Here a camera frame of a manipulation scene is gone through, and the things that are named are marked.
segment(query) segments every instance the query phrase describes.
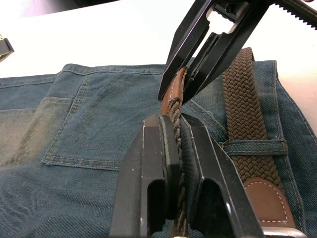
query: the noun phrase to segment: belt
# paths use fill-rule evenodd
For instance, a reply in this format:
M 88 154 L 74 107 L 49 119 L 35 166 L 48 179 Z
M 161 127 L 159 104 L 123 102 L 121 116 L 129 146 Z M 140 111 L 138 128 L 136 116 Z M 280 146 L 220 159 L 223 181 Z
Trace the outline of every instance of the belt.
M 251 48 L 240 51 L 223 73 L 223 94 L 229 141 L 268 140 L 253 77 Z M 231 156 L 253 210 L 264 231 L 296 229 L 272 156 Z
M 231 66 L 223 73 L 224 101 L 229 141 L 247 140 L 269 142 L 253 78 L 251 48 L 242 49 Z M 179 117 L 183 100 L 186 68 L 181 68 L 170 84 L 163 100 L 161 114 L 168 115 L 174 127 L 180 148 Z M 297 230 L 295 221 L 283 192 L 272 156 L 232 156 L 243 182 L 249 201 L 267 236 L 306 237 Z M 186 220 L 185 186 L 180 181 L 179 212 L 171 222 L 170 237 L 188 235 Z

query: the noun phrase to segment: brown leather tab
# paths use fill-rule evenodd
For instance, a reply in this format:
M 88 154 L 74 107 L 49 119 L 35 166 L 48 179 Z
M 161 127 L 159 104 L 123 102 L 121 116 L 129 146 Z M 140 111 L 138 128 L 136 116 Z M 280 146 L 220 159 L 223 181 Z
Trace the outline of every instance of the brown leather tab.
M 262 227 L 296 229 L 286 197 L 274 184 L 263 178 L 254 178 L 243 185 Z
M 183 90 L 184 90 L 184 80 L 186 76 L 186 67 L 182 67 L 172 80 L 169 88 L 167 89 L 163 100 L 162 100 L 162 108 L 160 113 L 162 115 L 167 115 L 170 109 L 170 103 L 174 100 L 178 100 L 180 102 L 179 109 L 182 107 L 183 102 Z

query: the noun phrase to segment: belt buckle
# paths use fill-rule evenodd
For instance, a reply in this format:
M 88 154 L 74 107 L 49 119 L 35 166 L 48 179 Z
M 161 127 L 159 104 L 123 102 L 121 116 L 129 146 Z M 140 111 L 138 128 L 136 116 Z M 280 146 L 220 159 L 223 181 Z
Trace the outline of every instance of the belt buckle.
M 289 227 L 262 227 L 262 230 L 269 238 L 308 238 L 301 231 Z

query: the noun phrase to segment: denim fabric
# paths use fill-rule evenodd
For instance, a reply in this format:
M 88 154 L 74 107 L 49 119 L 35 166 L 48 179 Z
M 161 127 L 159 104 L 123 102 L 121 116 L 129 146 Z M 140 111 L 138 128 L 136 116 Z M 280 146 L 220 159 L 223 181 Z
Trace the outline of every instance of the denim fabric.
M 69 64 L 56 75 L 0 79 L 0 237 L 107 237 L 120 161 L 143 119 L 160 111 L 163 68 Z M 272 151 L 298 228 L 316 237 L 316 137 L 276 62 L 255 62 L 254 75 L 270 141 L 224 148 Z M 220 77 L 183 112 L 228 140 Z

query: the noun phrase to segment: white table surface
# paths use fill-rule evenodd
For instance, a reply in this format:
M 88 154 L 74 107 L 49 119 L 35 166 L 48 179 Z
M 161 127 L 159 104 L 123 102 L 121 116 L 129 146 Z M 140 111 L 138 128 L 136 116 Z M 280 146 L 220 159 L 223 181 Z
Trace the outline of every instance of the white table surface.
M 165 63 L 174 32 L 194 2 L 120 0 L 23 17 L 23 7 L 10 12 L 21 1 L 6 5 L 6 14 L 0 16 L 0 33 L 15 49 L 0 63 L 0 78 L 57 73 L 67 63 Z M 317 1 L 309 5 L 317 9 Z M 216 13 L 209 20 L 210 32 L 230 28 Z M 317 31 L 274 5 L 245 46 L 252 47 L 256 60 L 277 60 L 283 86 L 317 133 Z

